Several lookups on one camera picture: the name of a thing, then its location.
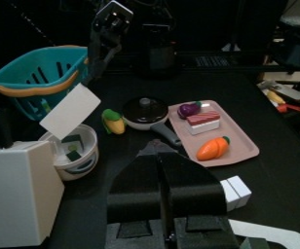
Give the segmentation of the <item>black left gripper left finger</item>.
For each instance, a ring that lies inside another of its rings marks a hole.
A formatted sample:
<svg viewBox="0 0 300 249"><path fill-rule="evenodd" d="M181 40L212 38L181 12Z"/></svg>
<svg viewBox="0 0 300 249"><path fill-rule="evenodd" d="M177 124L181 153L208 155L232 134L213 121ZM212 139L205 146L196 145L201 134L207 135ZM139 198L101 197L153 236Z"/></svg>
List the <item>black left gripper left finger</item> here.
<svg viewBox="0 0 300 249"><path fill-rule="evenodd" d="M156 143L148 143L113 181L108 195L111 224L161 218Z"/></svg>

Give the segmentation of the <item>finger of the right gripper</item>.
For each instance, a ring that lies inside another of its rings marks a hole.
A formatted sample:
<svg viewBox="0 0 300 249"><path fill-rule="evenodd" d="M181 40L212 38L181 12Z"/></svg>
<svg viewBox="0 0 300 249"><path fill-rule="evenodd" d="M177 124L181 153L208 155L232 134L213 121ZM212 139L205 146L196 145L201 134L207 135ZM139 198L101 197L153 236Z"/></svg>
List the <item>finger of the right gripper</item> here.
<svg viewBox="0 0 300 249"><path fill-rule="evenodd" d="M123 50L123 35L107 32L103 35L103 40L107 48L104 62L109 64L116 54Z"/></svg>
<svg viewBox="0 0 300 249"><path fill-rule="evenodd" d="M91 33L91 42L88 46L88 75L92 79L99 79L105 71L107 62L101 54L103 42L101 34L96 31Z"/></svg>

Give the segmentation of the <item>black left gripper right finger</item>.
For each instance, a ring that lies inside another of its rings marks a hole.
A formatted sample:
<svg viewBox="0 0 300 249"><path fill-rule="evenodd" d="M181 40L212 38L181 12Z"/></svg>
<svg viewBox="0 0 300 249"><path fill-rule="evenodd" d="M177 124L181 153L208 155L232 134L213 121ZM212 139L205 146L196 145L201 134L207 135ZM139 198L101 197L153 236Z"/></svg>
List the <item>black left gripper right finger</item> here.
<svg viewBox="0 0 300 249"><path fill-rule="evenodd" d="M213 173L161 141L157 157L175 217L225 215L225 190Z"/></svg>

